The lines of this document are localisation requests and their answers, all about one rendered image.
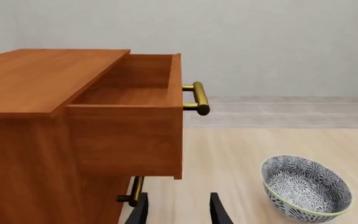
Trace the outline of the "open wooden drawer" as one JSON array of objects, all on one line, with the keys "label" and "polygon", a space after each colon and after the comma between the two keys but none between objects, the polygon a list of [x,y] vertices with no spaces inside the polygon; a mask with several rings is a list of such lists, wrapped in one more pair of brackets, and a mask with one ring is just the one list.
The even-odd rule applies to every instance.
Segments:
[{"label": "open wooden drawer", "polygon": [[180,54],[125,55],[67,107],[79,170],[181,179],[181,86]]}]

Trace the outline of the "patterned black and white bowl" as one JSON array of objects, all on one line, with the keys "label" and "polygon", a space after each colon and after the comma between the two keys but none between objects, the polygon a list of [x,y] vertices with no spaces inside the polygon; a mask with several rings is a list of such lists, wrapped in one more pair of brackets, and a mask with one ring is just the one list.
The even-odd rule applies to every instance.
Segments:
[{"label": "patterned black and white bowl", "polygon": [[273,206],[292,220],[325,223],[348,212],[352,192],[328,167],[300,156],[277,155],[261,165],[264,190]]}]

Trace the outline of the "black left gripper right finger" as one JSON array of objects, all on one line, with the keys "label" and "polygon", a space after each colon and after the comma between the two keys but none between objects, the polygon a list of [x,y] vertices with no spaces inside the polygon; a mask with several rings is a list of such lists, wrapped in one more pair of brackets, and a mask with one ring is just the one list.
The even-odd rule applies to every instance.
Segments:
[{"label": "black left gripper right finger", "polygon": [[210,194],[209,213],[212,224],[234,224],[216,192]]}]

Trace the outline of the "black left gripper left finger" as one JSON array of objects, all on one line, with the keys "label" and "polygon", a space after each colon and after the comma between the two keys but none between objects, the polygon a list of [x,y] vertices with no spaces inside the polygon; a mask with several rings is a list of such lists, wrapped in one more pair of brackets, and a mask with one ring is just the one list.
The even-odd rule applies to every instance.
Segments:
[{"label": "black left gripper left finger", "polygon": [[149,212],[148,193],[141,193],[136,207],[133,208],[131,214],[124,224],[146,224]]}]

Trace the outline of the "wooden cabinet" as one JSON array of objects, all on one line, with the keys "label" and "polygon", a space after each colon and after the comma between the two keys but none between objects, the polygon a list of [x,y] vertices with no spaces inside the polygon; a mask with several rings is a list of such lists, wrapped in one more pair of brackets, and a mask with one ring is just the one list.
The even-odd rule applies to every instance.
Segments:
[{"label": "wooden cabinet", "polygon": [[83,177],[65,108],[129,50],[0,54],[0,224],[117,224],[129,179]]}]

